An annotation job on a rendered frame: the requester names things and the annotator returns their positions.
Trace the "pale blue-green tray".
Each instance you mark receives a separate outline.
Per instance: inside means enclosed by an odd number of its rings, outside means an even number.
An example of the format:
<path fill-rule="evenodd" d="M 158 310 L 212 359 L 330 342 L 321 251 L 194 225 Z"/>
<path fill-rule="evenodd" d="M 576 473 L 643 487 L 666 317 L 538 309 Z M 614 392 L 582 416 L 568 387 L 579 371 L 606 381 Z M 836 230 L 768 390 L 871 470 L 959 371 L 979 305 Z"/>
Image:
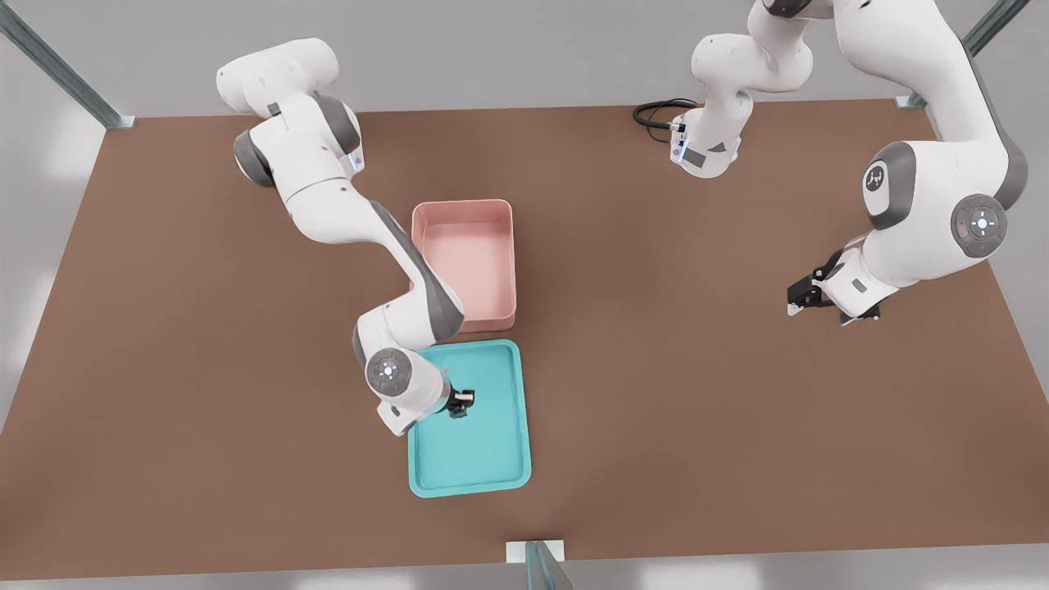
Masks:
<path fill-rule="evenodd" d="M 508 339 L 434 345 L 422 356 L 475 391 L 461 419 L 431 415 L 407 434 L 408 481 L 423 499 L 520 488 L 532 475 L 520 349 Z"/>

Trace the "pink open box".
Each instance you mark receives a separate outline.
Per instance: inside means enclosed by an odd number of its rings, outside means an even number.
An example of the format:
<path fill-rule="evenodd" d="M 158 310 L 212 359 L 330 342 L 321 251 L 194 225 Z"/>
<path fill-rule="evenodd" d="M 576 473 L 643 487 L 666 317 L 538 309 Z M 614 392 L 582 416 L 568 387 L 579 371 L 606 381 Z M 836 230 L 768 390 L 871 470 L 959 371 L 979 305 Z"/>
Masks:
<path fill-rule="evenodd" d="M 508 331 L 517 309 L 512 206 L 505 199 L 422 202 L 411 237 L 464 310 L 461 333 Z"/>

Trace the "silver frame post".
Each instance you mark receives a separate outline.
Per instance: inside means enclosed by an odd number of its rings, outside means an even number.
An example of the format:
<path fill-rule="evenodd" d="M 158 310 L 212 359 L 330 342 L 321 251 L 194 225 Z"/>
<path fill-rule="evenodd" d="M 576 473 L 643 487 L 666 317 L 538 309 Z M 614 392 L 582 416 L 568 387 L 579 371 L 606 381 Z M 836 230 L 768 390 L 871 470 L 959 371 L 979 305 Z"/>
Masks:
<path fill-rule="evenodd" d="M 524 564 L 527 590 L 574 590 L 562 564 L 565 542 L 529 540 L 506 542 L 506 563 Z"/>
<path fill-rule="evenodd" d="M 981 16 L 962 39 L 962 42 L 972 57 L 981 52 L 990 41 L 1015 19 L 1021 10 L 1027 7 L 1031 0 L 994 0 L 992 7 Z M 918 93 L 894 98 L 897 108 L 903 111 L 928 108 L 928 102 Z"/>
<path fill-rule="evenodd" d="M 26 55 L 34 64 L 74 100 L 107 130 L 132 129 L 136 117 L 121 115 L 98 91 L 74 71 L 56 50 L 44 41 L 21 16 L 12 10 L 10 4 L 0 0 L 0 34 L 20 52 Z"/>

